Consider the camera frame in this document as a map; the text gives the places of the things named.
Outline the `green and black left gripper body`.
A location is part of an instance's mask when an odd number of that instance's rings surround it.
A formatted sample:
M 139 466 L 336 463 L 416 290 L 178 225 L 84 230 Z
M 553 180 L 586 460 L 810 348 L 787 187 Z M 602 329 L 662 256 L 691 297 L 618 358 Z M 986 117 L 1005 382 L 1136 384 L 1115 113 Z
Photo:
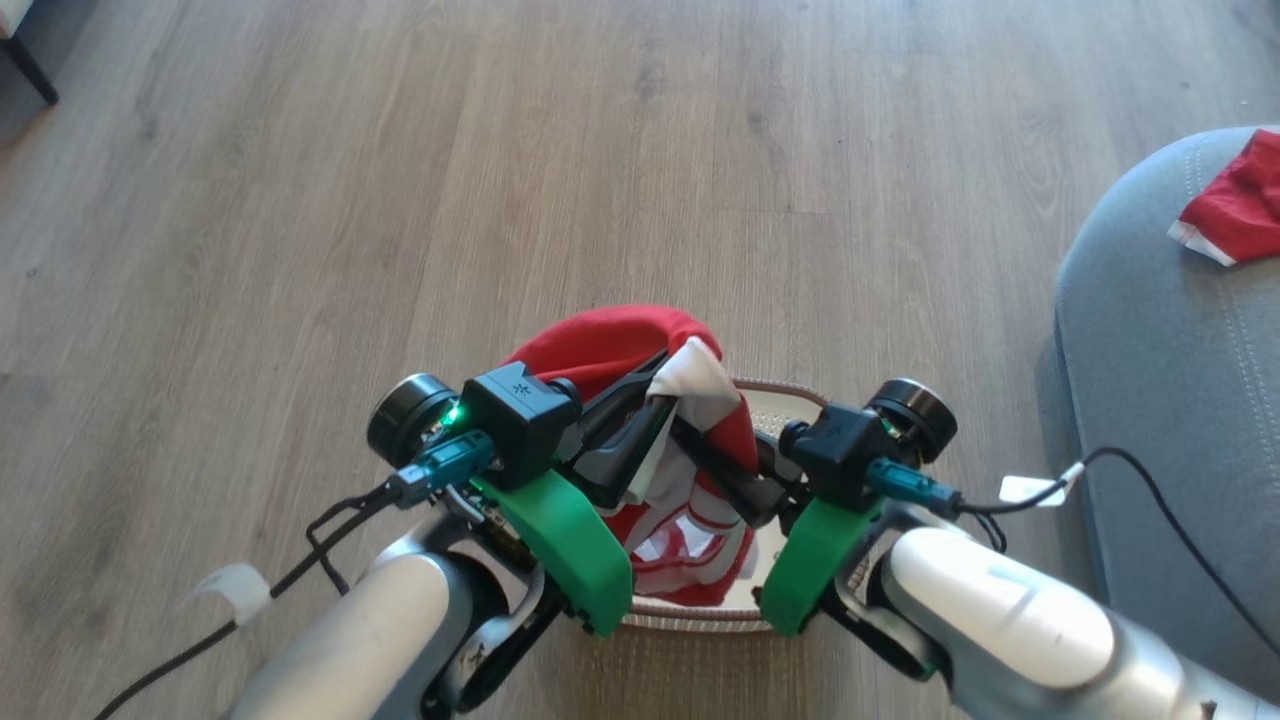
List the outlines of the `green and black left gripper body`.
M 513 571 L 543 570 L 584 629 L 607 638 L 631 610 L 634 569 L 559 470 L 561 438 L 581 415 L 564 378 L 488 372 L 454 391 L 420 373 L 379 401 L 366 441 L 392 466 L 397 507 L 444 502 Z

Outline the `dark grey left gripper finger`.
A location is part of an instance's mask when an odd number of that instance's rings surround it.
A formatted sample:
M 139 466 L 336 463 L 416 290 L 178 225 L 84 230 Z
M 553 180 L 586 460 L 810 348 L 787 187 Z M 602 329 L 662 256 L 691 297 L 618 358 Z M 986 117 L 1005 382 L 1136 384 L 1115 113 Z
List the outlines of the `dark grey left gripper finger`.
M 662 350 L 631 372 L 609 384 L 586 402 L 579 420 L 582 433 L 617 433 L 645 404 L 652 378 L 667 363 L 669 352 Z
M 673 396 L 595 397 L 562 436 L 562 475 L 595 507 L 614 507 L 676 405 Z

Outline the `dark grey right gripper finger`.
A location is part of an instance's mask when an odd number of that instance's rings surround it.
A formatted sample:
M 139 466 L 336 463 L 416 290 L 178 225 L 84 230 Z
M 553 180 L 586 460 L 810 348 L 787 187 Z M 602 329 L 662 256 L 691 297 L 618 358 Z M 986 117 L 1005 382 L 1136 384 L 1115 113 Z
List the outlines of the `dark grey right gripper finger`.
M 742 465 L 680 418 L 675 420 L 669 437 L 710 478 L 750 528 L 765 527 L 792 503 L 794 492 L 788 493 L 771 478 L 758 474 L 758 457 L 753 469 Z
M 758 474 L 771 478 L 788 493 L 803 484 L 803 469 L 786 457 L 776 437 L 755 430 Z

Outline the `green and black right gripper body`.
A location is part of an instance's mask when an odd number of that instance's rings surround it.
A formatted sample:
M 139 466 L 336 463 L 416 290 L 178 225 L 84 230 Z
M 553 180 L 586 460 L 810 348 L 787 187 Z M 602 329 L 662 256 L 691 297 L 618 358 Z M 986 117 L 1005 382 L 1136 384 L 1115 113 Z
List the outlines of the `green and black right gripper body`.
M 844 568 L 860 564 L 858 550 L 891 501 L 955 520 L 959 492 L 922 469 L 956 433 L 950 406 L 908 378 L 884 382 L 863 407 L 827 404 L 812 421 L 787 421 L 780 448 L 803 484 L 796 507 L 781 514 L 786 542 L 758 596 L 762 619 L 799 634 L 822 598 L 849 583 Z

